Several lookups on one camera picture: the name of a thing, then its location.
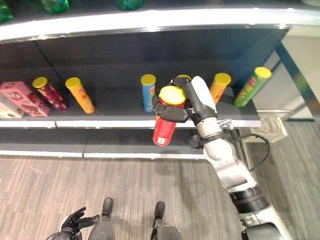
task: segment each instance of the white shelf edge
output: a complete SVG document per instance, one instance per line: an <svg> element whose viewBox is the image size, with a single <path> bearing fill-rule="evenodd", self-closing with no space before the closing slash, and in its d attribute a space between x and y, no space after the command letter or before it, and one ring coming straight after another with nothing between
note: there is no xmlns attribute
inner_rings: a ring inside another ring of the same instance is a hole
<svg viewBox="0 0 320 240"><path fill-rule="evenodd" d="M0 128L146 128L155 127L156 120L63 120L63 121L0 121ZM259 128L260 120L232 120L235 128ZM194 128L191 120L177 123L177 128Z"/></svg>
<svg viewBox="0 0 320 240"><path fill-rule="evenodd" d="M292 25L320 26L320 12L294 8L204 8L145 10L122 13L59 17L8 23L0 26L0 42L45 40L74 36L76 33L157 32L186 26Z"/></svg>
<svg viewBox="0 0 320 240"><path fill-rule="evenodd" d="M55 121L6 121L0 120L0 128L55 128Z"/></svg>
<svg viewBox="0 0 320 240"><path fill-rule="evenodd" d="M156 120L128 120L128 121L104 121L104 120L71 120L56 121L58 128L154 128ZM259 128L260 120L232 120L235 128ZM193 121L177 123L176 128L195 128Z"/></svg>
<svg viewBox="0 0 320 240"><path fill-rule="evenodd" d="M0 155L82 158L81 152L0 150Z"/></svg>
<svg viewBox="0 0 320 240"><path fill-rule="evenodd" d="M172 154L172 153L113 153L113 152L85 152L85 158L108 158L108 159L188 159L201 160L206 159L203 154Z"/></svg>

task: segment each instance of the upper shelf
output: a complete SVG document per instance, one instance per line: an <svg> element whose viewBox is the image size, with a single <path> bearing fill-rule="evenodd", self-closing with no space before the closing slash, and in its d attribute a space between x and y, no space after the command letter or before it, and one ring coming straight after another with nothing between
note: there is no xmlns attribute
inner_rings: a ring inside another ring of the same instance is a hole
<svg viewBox="0 0 320 240"><path fill-rule="evenodd" d="M138 10L120 11L115 1L77 0L67 12L49 15L40 1L17 1L14 20L0 26L0 43L230 25L319 27L319 9L299 0L145 0Z"/></svg>
<svg viewBox="0 0 320 240"><path fill-rule="evenodd" d="M143 110L142 92L140 89L101 90L88 89L95 102L96 111L87 115L76 100L71 97L69 108L64 112L52 110L48 117L31 117L0 119L0 128L154 128L154 113ZM245 107L233 104L234 95L227 88L217 105L218 119L232 119L236 128L260 127L261 121L253 101ZM194 128L191 120L177 123L178 128Z"/></svg>

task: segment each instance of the shelf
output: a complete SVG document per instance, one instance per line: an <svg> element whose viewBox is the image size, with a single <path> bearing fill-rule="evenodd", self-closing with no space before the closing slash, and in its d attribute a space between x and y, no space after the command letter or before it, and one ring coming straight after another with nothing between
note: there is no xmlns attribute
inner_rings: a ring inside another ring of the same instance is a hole
<svg viewBox="0 0 320 240"><path fill-rule="evenodd" d="M176 129L171 143L157 146L152 129L0 129L0 155L131 158L204 159L188 141L195 129Z"/></svg>
<svg viewBox="0 0 320 240"><path fill-rule="evenodd" d="M40 1L20 1L12 13L14 20L0 26L0 43L219 26L320 26L319 8L299 0L146 0L135 11L120 11L115 1L78 0L59 15L46 14Z"/></svg>
<svg viewBox="0 0 320 240"><path fill-rule="evenodd" d="M64 112L52 110L48 117L1 119L0 128L154 128L154 113L143 110L141 89L110 89L88 94L96 111L86 115L76 100L69 96L69 108ZM239 108L233 104L234 94L227 88L217 105L218 119L232 119L235 128L260 127L261 121L252 101ZM177 128L194 128L191 120L177 123Z"/></svg>
<svg viewBox="0 0 320 240"><path fill-rule="evenodd" d="M87 129L0 129L0 155L82 158Z"/></svg>
<svg viewBox="0 0 320 240"><path fill-rule="evenodd" d="M153 130L136 129L91 130L83 156L85 158L139 159L205 159L203 150L193 150L188 141L195 129L176 129L168 146L153 143Z"/></svg>

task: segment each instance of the yellow lid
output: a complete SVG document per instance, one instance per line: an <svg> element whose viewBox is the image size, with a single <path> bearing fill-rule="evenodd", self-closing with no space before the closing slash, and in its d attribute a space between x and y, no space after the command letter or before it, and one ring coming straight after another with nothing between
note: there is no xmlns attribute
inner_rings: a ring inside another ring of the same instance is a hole
<svg viewBox="0 0 320 240"><path fill-rule="evenodd" d="M260 77L260 78L264 78L264 79L268 79L271 77L272 73L271 71L263 66L258 66L254 69L254 73Z"/></svg>
<svg viewBox="0 0 320 240"><path fill-rule="evenodd" d="M220 72L214 76L214 81L219 84L228 85L229 83L231 83L231 77L227 73Z"/></svg>
<svg viewBox="0 0 320 240"><path fill-rule="evenodd" d="M186 100L186 94L181 87L165 86L161 89L159 97L170 105L179 105Z"/></svg>
<svg viewBox="0 0 320 240"><path fill-rule="evenodd" d="M153 85L156 83L156 77L152 74L145 74L141 77L141 83L143 85Z"/></svg>
<svg viewBox="0 0 320 240"><path fill-rule="evenodd" d="M72 88L78 86L79 84L81 84L81 81L78 77L70 77L69 79L67 79L65 81L64 84L68 89L72 89Z"/></svg>
<svg viewBox="0 0 320 240"><path fill-rule="evenodd" d="M36 89L42 88L47 85L48 79L44 76L38 77L32 82L32 86Z"/></svg>
<svg viewBox="0 0 320 240"><path fill-rule="evenodd" d="M187 74L179 74L178 76L176 76L177 78L188 78L191 81L191 77Z"/></svg>

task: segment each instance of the lower shelf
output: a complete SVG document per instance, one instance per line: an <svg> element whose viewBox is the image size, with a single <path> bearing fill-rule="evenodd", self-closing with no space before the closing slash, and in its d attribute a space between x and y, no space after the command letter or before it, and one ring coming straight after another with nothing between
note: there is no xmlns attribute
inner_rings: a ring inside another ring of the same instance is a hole
<svg viewBox="0 0 320 240"><path fill-rule="evenodd" d="M168 146L152 141L152 129L0 129L0 155L131 158L204 159L188 141L195 129L177 128Z"/></svg>

